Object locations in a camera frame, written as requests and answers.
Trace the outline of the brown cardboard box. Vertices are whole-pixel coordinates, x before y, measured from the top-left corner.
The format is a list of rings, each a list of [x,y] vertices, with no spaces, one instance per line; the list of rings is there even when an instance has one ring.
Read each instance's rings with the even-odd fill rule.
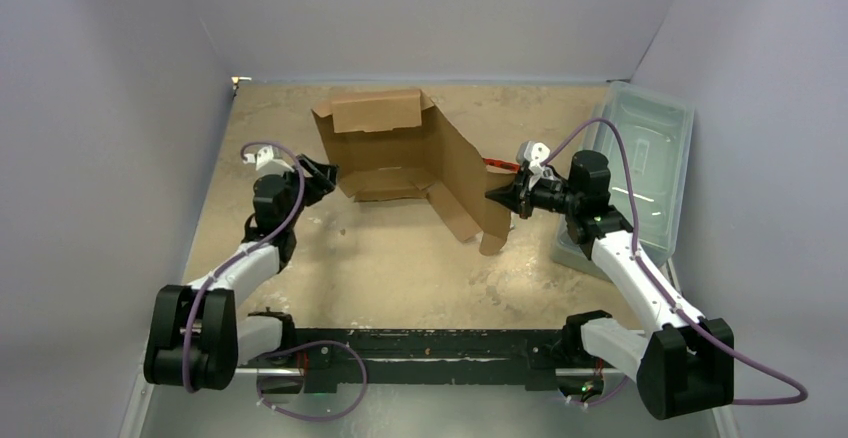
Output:
[[[338,185],[358,202],[425,199],[461,242],[501,251],[511,213],[486,198],[513,172],[487,164],[420,89],[334,94],[312,109]]]

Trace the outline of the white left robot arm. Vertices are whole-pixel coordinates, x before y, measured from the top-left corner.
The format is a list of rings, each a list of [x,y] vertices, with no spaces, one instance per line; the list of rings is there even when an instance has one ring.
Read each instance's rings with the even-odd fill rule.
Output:
[[[190,393],[223,390],[237,366],[255,357],[275,367],[297,357],[290,315],[259,312],[240,323],[237,309],[289,264],[298,218],[335,190],[339,168],[306,155],[289,165],[268,147],[244,160],[258,174],[244,237],[236,252],[205,276],[157,293],[143,361],[151,384],[181,386]]]

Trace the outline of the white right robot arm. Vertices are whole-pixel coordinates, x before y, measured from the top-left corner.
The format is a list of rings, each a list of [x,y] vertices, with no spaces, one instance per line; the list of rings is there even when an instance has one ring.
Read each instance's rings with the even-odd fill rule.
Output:
[[[634,226],[610,202],[602,153],[577,152],[567,177],[545,165],[549,155],[542,143],[523,143],[513,182],[487,192],[487,199],[521,218],[537,209],[562,215],[572,241],[623,294],[644,331],[638,335],[601,310],[572,315],[553,356],[576,365],[596,358],[617,368],[659,420],[730,404],[734,365],[721,349],[733,344],[729,325],[705,319],[633,241]]]

